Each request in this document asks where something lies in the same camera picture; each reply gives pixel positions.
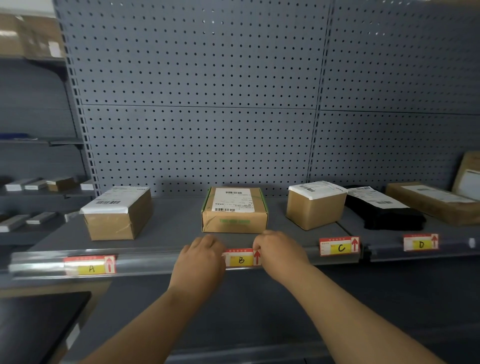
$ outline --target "red arrow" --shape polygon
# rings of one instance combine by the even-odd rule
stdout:
[[[107,267],[108,267],[108,272],[109,273],[112,272],[112,264],[113,264],[112,258],[108,258],[107,259]]]
[[[253,254],[253,256],[254,256],[255,258],[257,258],[257,263],[256,263],[256,264],[258,265],[258,258],[260,258],[260,252],[257,250],[257,251]]]
[[[358,245],[358,241],[357,239],[353,239],[352,241],[352,246],[353,246],[353,251],[356,252],[357,251],[357,245]]]

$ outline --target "brown cardboard box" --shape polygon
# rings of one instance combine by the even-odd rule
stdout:
[[[115,186],[80,213],[92,240],[133,240],[153,214],[150,187]]]
[[[385,193],[454,226],[480,223],[480,202],[420,182],[389,183]]]
[[[71,190],[77,186],[77,182],[73,177],[59,177],[52,180],[47,180],[47,187],[49,191],[61,192]]]
[[[304,230],[318,228],[342,217],[347,189],[318,181],[288,188],[287,218]]]
[[[0,55],[29,59],[50,57],[48,40],[22,17],[0,14]]]
[[[260,188],[210,187],[202,207],[202,231],[262,233],[268,208]]]
[[[44,34],[48,40],[52,57],[65,57],[65,46],[56,18],[45,16],[23,16],[23,19],[33,28]]]
[[[463,155],[452,192],[480,201],[480,151]]]

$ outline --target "hand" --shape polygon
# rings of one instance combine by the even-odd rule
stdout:
[[[225,273],[225,246],[213,235],[196,238],[186,245],[173,267],[169,290],[201,305],[222,281]]]
[[[281,231],[265,230],[253,241],[253,249],[260,250],[262,266],[283,285],[296,269],[310,265],[305,250]]]

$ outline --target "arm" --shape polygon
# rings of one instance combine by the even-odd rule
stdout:
[[[185,246],[167,291],[80,364],[163,363],[187,323],[220,284],[224,251],[212,235]]]
[[[265,231],[253,243],[262,266],[299,301],[337,364],[444,363],[312,266],[284,233]]]

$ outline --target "barcode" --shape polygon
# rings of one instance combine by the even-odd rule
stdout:
[[[119,204],[121,201],[96,201],[96,204]]]
[[[315,192],[315,190],[314,190],[313,188],[307,187],[307,186],[305,186],[305,185],[303,185],[303,184],[301,184],[300,187],[301,187],[301,188],[304,188],[304,189],[306,189],[306,190],[308,190],[308,191],[310,191],[310,192]]]

